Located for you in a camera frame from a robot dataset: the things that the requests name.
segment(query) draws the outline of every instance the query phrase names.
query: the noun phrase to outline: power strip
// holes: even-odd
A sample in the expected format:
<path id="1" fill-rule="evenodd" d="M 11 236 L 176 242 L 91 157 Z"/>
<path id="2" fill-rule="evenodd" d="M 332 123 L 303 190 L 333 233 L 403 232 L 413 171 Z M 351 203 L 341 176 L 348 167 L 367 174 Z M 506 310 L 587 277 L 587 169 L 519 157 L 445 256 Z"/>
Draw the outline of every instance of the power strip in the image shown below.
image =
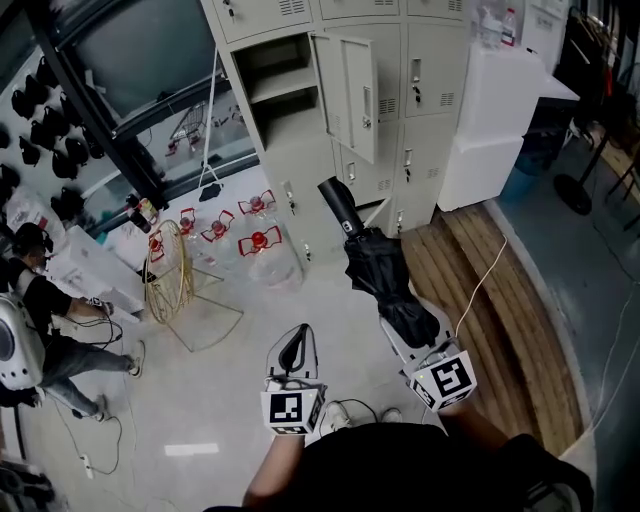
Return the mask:
<path id="1" fill-rule="evenodd" d="M 80 460 L 82 461 L 84 470 L 87 472 L 87 478 L 89 478 L 89 480 L 93 480 L 93 469 L 91 468 L 91 464 L 89 463 L 89 456 L 86 453 L 83 453 L 82 455 L 80 455 Z"/>

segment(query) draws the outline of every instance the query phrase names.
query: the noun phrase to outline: locker door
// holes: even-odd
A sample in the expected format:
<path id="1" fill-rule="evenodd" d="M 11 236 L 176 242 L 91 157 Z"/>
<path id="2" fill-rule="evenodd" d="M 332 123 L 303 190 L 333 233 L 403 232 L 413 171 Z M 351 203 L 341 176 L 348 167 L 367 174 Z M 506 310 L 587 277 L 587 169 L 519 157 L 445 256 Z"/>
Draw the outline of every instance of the locker door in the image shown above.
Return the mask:
<path id="1" fill-rule="evenodd" d="M 341 254 L 342 229 L 324 203 L 318 185 L 335 176 L 331 141 L 325 135 L 265 156 L 278 215 L 303 262 L 328 261 Z"/>
<path id="2" fill-rule="evenodd" d="M 227 43 L 311 22 L 308 0 L 213 0 Z"/>
<path id="3" fill-rule="evenodd" d="M 407 117 L 458 109 L 467 51 L 462 27 L 409 24 Z"/>
<path id="4" fill-rule="evenodd" d="M 466 0 L 408 0 L 409 16 L 463 19 Z"/>
<path id="5" fill-rule="evenodd" d="M 378 73 L 373 41 L 310 33 L 326 132 L 374 163 L 378 140 Z"/>
<path id="6" fill-rule="evenodd" d="M 379 153 L 375 164 L 370 164 L 353 151 L 341 147 L 342 181 L 351 190 L 357 206 L 384 199 L 391 194 L 397 140 L 397 123 L 380 125 Z"/>
<path id="7" fill-rule="evenodd" d="M 398 0 L 320 0 L 322 18 L 348 18 L 351 16 L 397 16 Z"/>
<path id="8" fill-rule="evenodd" d="M 439 114 L 407 119 L 398 151 L 398 171 L 392 215 L 401 231 L 431 221 L 442 188 L 444 171 L 455 131 L 451 115 Z"/>
<path id="9" fill-rule="evenodd" d="M 371 39 L 375 42 L 378 65 L 378 116 L 381 122 L 398 119 L 400 106 L 400 25 L 379 23 L 325 30 L 335 34 Z"/>

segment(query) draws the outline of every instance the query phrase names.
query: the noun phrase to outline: cable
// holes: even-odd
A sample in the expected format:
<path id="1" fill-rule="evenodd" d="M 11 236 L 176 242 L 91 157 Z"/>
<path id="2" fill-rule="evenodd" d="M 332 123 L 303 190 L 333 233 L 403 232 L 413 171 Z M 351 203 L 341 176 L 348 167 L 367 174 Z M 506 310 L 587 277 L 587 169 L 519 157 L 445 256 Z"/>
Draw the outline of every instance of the cable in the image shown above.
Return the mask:
<path id="1" fill-rule="evenodd" d="M 60 402 L 61 404 L 63 402 L 61 402 L 57 397 L 55 397 L 54 395 L 52 395 L 51 393 L 47 393 L 49 396 L 51 396 L 55 402 L 54 405 L 56 407 L 56 410 L 58 411 L 58 415 L 60 416 L 60 419 L 62 420 L 62 423 L 64 424 L 64 426 L 67 429 L 67 432 L 69 433 L 69 437 L 71 438 L 71 442 L 73 443 L 73 447 L 76 451 L 76 455 L 78 456 L 78 458 L 82 458 L 82 454 L 80 453 L 80 449 L 78 448 L 78 443 L 76 442 L 75 437 L 73 437 L 73 432 L 71 432 L 71 428 L 69 427 L 69 424 L 67 423 L 67 421 L 64 419 L 64 416 L 62 415 L 62 412 L 60 411 L 60 407 L 58 407 L 58 403 Z M 118 464 L 120 464 L 120 440 L 122 439 L 122 423 L 120 422 L 120 420 L 116 417 L 116 416 L 111 416 L 108 420 L 105 421 L 105 423 L 108 423 L 111 420 L 115 420 L 118 422 L 118 425 L 120 426 L 120 432 L 118 434 L 118 440 L 116 441 L 116 463 L 113 466 L 113 469 L 109 470 L 109 471 L 103 471 L 101 469 L 98 469 L 94 466 L 90 466 L 90 468 L 95 471 L 96 473 L 100 473 L 101 475 L 106 475 L 109 476 L 111 474 L 113 474 L 116 469 L 118 469 Z"/>
<path id="2" fill-rule="evenodd" d="M 356 398 L 345 398 L 344 400 L 332 400 L 332 402 L 335 402 L 337 404 L 343 404 L 345 402 L 357 402 L 361 405 L 364 405 L 367 409 L 369 409 L 369 412 L 373 415 L 373 419 L 375 420 L 375 423 L 379 423 L 378 421 L 378 415 L 375 413 L 375 411 L 369 407 L 367 404 L 365 404 L 362 400 L 358 400 Z M 325 407 L 324 409 L 324 414 L 322 415 L 322 419 L 320 420 L 320 424 L 318 425 L 318 433 L 320 434 L 320 439 L 322 439 L 322 423 L 324 422 L 324 418 L 327 415 L 327 409 Z"/>
<path id="3" fill-rule="evenodd" d="M 209 145 L 211 144 L 211 117 L 213 116 L 213 99 L 216 91 L 216 68 L 218 67 L 218 48 L 213 56 L 213 73 L 211 74 L 211 89 L 209 91 L 209 108 L 207 113 L 207 125 L 204 137 L 204 153 L 202 157 L 202 172 L 200 173 L 200 180 L 198 181 L 198 188 L 202 186 L 202 178 L 207 171 L 210 171 L 215 178 L 215 183 L 218 183 L 218 175 L 216 171 L 209 165 Z"/>
<path id="4" fill-rule="evenodd" d="M 471 298 L 469 299 L 469 304 L 467 305 L 467 309 L 464 310 L 464 313 L 462 313 L 460 320 L 458 320 L 458 325 L 456 325 L 456 333 L 455 333 L 456 338 L 458 337 L 458 329 L 460 329 L 460 324 L 462 324 L 464 317 L 467 316 L 467 313 L 471 309 L 471 304 L 473 303 L 473 299 L 476 296 L 476 292 L 478 291 L 480 286 L 482 286 L 482 283 L 487 278 L 487 276 L 491 273 L 491 271 L 493 270 L 493 267 L 496 266 L 496 264 L 498 263 L 498 260 L 500 259 L 500 256 L 502 256 L 502 251 L 504 251 L 504 248 L 507 246 L 507 237 L 504 235 L 502 235 L 502 237 L 504 238 L 504 243 L 502 244 L 502 248 L 500 249 L 500 251 L 498 252 L 498 255 L 496 256 L 496 259 L 493 262 L 493 265 L 489 267 L 489 270 L 487 270 L 484 276 L 482 276 L 482 279 L 480 279 L 478 286 L 476 286 L 475 290 L 473 290 L 473 293 L 471 294 Z"/>

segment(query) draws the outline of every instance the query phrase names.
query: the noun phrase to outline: glass window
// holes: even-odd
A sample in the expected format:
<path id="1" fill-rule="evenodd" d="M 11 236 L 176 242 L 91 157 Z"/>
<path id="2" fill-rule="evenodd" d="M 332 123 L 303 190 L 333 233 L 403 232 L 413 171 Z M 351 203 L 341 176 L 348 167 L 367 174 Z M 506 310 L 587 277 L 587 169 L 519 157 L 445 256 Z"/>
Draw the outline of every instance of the glass window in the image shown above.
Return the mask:
<path id="1" fill-rule="evenodd" d="M 178 112 L 138 135 L 157 165 L 160 177 L 172 182 L 202 168 L 208 101 Z M 253 152 L 253 143 L 240 114 L 233 91 L 216 95 L 212 110 L 209 161 L 218 161 Z"/>

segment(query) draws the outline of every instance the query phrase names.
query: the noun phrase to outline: gray pants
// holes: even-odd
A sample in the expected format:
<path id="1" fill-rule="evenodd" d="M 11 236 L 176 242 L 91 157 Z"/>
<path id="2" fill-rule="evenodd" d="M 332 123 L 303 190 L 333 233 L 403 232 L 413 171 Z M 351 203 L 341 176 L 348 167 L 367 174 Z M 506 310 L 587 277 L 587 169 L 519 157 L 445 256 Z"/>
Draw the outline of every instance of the gray pants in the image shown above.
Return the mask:
<path id="1" fill-rule="evenodd" d="M 84 396 L 70 377 L 91 370 L 128 372 L 133 367 L 133 361 L 128 356 L 119 356 L 72 338 L 65 337 L 59 341 L 65 344 L 64 351 L 55 363 L 46 368 L 40 387 L 60 396 L 81 413 L 93 416 L 99 412 L 98 404 Z"/>

